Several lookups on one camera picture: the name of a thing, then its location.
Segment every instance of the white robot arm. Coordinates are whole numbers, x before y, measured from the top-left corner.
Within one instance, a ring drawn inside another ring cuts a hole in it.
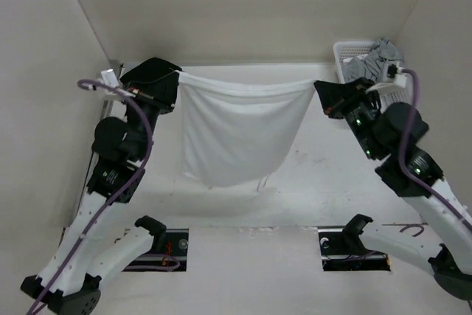
[[[428,131],[416,110],[417,75],[410,69],[389,67],[395,80],[402,73],[413,79],[412,105],[394,103],[381,113],[374,83],[366,78],[348,84],[315,82],[324,113],[345,119],[368,159],[381,161],[375,172],[412,206],[441,237],[437,245],[393,232],[365,215],[356,215],[343,237],[357,255],[369,250],[385,252],[434,277],[449,294],[472,300],[472,217],[459,203],[443,171],[416,144]]]
[[[97,256],[105,233],[119,220],[145,173],[158,116],[174,108],[177,70],[181,69],[172,63],[151,58],[121,78],[122,89],[110,70],[102,72],[100,82],[79,81],[82,89],[101,87],[107,99],[124,101],[126,121],[107,117],[95,128],[92,150],[99,159],[76,218],[47,266],[21,284],[21,290],[35,299],[28,315],[46,305],[55,314],[90,314],[104,284],[164,242],[166,226],[145,216]]]

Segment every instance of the white cloth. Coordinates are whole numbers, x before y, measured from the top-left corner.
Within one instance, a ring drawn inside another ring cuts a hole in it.
[[[227,187],[273,173],[295,139],[313,82],[246,85],[181,72],[184,175]]]

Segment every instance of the white enclosure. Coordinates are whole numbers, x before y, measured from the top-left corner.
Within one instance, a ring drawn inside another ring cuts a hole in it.
[[[46,265],[74,215],[103,106],[75,82],[109,60],[129,69],[156,56],[236,82],[334,81],[336,41],[389,36],[420,75],[431,127],[422,148],[472,205],[471,9],[472,0],[0,0],[0,314],[26,313],[21,281]],[[306,226],[358,212],[381,223],[420,217],[379,181],[347,127],[324,117],[316,94],[260,193],[257,181],[208,190],[179,175],[179,109],[159,118],[147,175],[115,232],[142,214],[190,227],[188,271],[122,274],[96,314],[470,313],[396,259],[391,273],[322,272]]]

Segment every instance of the cable connector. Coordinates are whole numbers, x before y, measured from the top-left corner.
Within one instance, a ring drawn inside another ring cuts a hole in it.
[[[390,92],[406,88],[408,78],[405,74],[403,74],[402,69],[403,68],[398,66],[398,63],[392,63],[388,66],[386,65],[383,68],[383,77],[387,78],[388,81],[376,83],[374,86],[368,88],[366,92],[376,90],[379,94],[385,95]]]
[[[101,78],[98,78],[100,82],[108,86],[111,86],[113,88],[119,89],[120,92],[122,92],[126,96],[130,96],[130,97],[136,96],[135,94],[130,93],[120,88],[120,82],[118,81],[118,78],[115,75],[113,69],[102,70],[100,74],[102,76]],[[98,97],[103,100],[118,100],[118,101],[122,100],[122,98],[119,95],[107,89],[98,90],[97,93],[98,93]]]

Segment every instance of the plastic basket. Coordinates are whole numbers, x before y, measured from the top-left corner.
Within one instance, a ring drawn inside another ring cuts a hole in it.
[[[340,83],[346,83],[342,74],[342,60],[346,58],[356,57],[358,55],[365,55],[370,52],[370,47],[374,41],[344,41],[336,42],[333,46],[334,58],[336,59],[336,71]],[[405,89],[400,89],[394,92],[381,96],[382,111],[393,103],[410,103],[409,86]]]

